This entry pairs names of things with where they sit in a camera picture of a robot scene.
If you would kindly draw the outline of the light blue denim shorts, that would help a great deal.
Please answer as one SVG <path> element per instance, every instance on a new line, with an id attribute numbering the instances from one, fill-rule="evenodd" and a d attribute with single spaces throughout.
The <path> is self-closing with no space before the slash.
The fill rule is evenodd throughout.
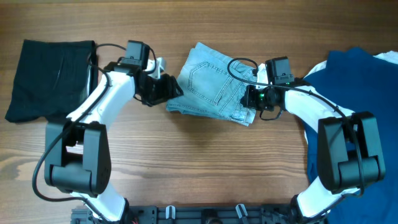
<path id="1" fill-rule="evenodd" d="M 177 78 L 183 96 L 169 100 L 166 110 L 249 126 L 256 110 L 240 103 L 248 84 L 234 77 L 254 82 L 252 71 L 252 67 L 199 42 L 190 50 Z"/>

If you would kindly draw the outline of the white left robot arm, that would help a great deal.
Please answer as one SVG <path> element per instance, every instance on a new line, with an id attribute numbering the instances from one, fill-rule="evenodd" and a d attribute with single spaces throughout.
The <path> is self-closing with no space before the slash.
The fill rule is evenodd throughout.
<path id="1" fill-rule="evenodd" d="M 48 123 L 44 179 L 47 185 L 81 200 L 93 223 L 134 223 L 129 202 L 111 185 L 108 129 L 136 95 L 155 106 L 182 96 L 162 57 L 139 63 L 111 62 L 94 92 L 66 118 Z"/>

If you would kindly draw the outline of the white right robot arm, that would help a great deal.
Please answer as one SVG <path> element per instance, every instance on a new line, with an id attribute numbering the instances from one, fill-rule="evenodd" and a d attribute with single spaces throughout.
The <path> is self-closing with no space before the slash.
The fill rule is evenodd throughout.
<path id="1" fill-rule="evenodd" d="M 293 196 L 287 212 L 290 223 L 313 223 L 344 199 L 361 197 L 384 178 L 386 167 L 375 116 L 338 106 L 288 69 L 271 61 L 253 69 L 256 80 L 248 82 L 241 104 L 260 112 L 278 106 L 317 134 L 317 177 Z"/>

